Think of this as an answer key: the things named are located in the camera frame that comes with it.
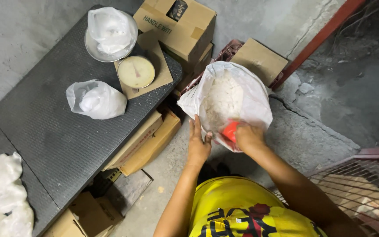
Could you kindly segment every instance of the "metal bowl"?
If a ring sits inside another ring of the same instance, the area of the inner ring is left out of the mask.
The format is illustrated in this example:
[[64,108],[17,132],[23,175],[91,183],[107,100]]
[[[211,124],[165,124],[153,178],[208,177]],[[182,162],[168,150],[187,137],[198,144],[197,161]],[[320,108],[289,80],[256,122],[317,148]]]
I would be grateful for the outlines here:
[[137,41],[137,36],[138,36],[137,22],[129,14],[127,14],[123,11],[120,11],[120,12],[127,16],[129,23],[132,25],[131,29],[133,29],[133,28],[135,29],[134,32],[131,32],[133,34],[133,39],[131,40],[130,45],[128,45],[125,48],[125,50],[121,50],[121,51],[114,53],[114,54],[107,54],[107,53],[101,52],[97,49],[97,46],[99,45],[99,43],[90,36],[90,31],[87,28],[86,35],[84,37],[84,44],[85,44],[87,52],[90,54],[90,56],[92,56],[97,61],[113,62],[113,61],[119,60],[121,58],[125,58],[130,54],[133,47],[135,46],[135,43]]

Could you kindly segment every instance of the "metal grate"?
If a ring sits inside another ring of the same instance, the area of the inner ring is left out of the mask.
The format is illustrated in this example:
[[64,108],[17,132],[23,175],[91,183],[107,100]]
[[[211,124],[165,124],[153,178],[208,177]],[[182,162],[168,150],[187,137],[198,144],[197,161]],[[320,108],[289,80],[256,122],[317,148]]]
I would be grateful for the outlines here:
[[[379,148],[363,149],[307,177],[369,236],[379,236]],[[274,193],[285,202],[278,190]]]

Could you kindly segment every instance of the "flour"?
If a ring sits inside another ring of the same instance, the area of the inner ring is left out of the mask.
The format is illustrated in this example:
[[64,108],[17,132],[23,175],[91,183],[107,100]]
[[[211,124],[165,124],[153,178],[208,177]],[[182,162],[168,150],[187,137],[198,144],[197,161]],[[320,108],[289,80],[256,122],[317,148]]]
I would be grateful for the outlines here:
[[210,129],[217,132],[228,119],[237,119],[242,108],[243,89],[225,70],[222,77],[214,79],[213,84],[204,98],[202,106],[206,110]]

